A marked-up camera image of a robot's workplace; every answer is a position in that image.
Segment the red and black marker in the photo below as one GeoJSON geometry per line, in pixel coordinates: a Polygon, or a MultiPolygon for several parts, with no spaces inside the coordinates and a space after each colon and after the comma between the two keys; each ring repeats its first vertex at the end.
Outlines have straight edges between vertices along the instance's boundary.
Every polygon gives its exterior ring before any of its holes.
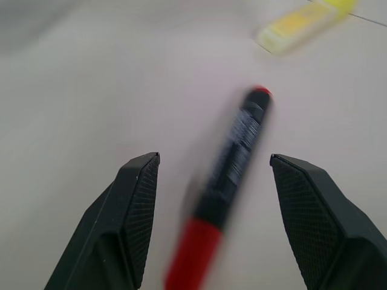
{"type": "Polygon", "coordinates": [[[184,226],[163,290],[200,290],[223,238],[271,99],[271,92],[263,86],[256,86],[246,94],[207,184],[184,226]]]}

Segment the yellow highlighter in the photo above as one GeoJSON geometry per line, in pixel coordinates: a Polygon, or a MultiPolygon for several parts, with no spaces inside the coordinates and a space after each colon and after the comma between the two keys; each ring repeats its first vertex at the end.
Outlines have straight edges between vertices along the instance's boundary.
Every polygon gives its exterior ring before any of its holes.
{"type": "Polygon", "coordinates": [[[256,34],[256,43],[282,55],[351,14],[359,0],[311,0],[270,22],[256,34]]]}

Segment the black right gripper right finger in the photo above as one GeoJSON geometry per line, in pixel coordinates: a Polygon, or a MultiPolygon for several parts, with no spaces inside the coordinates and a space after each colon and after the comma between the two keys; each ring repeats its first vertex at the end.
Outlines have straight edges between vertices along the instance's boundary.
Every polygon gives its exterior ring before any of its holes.
{"type": "Polygon", "coordinates": [[[285,232],[308,290],[387,290],[387,239],[330,175],[270,158],[285,232]]]}

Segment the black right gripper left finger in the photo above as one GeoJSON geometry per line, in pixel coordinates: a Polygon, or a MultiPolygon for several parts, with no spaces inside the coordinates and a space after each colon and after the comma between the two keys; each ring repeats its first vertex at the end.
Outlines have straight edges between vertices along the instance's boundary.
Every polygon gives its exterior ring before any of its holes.
{"type": "Polygon", "coordinates": [[[139,290],[154,221],[160,155],[123,165],[87,208],[44,290],[139,290]]]}

